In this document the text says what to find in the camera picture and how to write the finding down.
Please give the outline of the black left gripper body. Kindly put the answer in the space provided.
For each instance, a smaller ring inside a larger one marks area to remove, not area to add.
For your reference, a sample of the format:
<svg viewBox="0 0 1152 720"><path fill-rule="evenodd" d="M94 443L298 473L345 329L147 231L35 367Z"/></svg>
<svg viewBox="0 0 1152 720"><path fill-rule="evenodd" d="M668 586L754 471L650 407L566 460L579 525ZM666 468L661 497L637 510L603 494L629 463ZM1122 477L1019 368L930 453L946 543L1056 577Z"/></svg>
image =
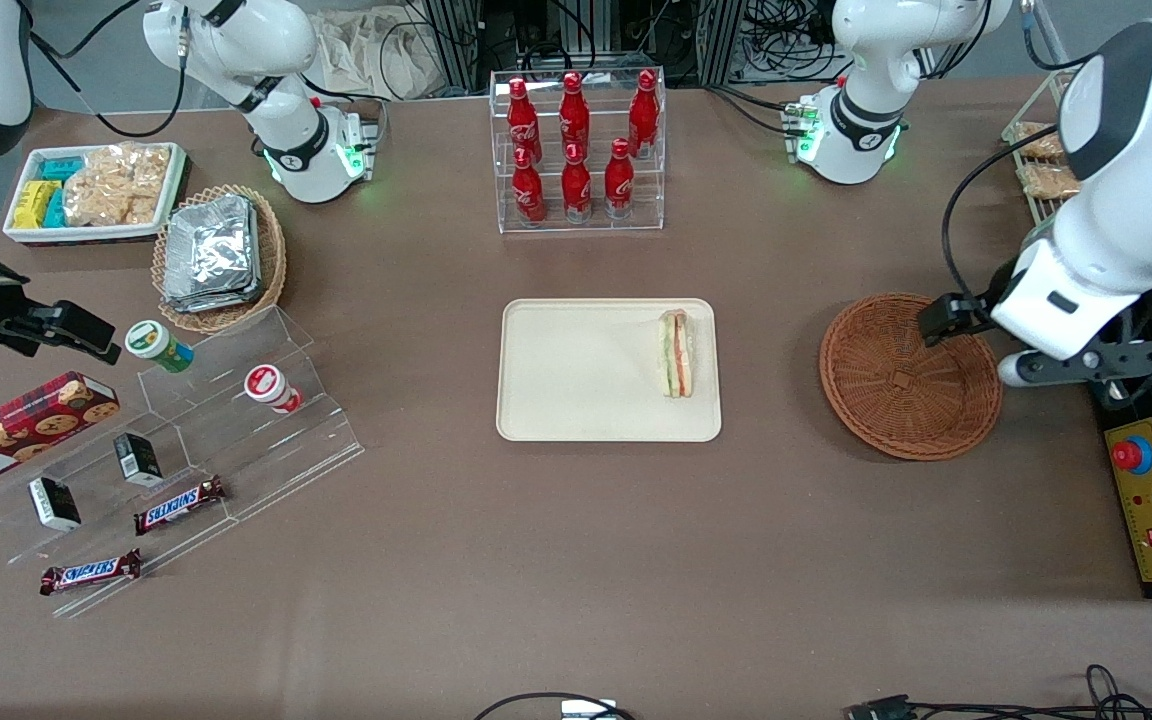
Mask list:
<svg viewBox="0 0 1152 720"><path fill-rule="evenodd" d="M1011 258L998 266L990 278L986 290L975 295L975 318L977 318L978 323L991 323L990 314L993 311L993 306L1000 304L1005 300L1006 293L1009 291L1011 276L1016 272L1016 264L1018 264L1018 259Z"/></svg>

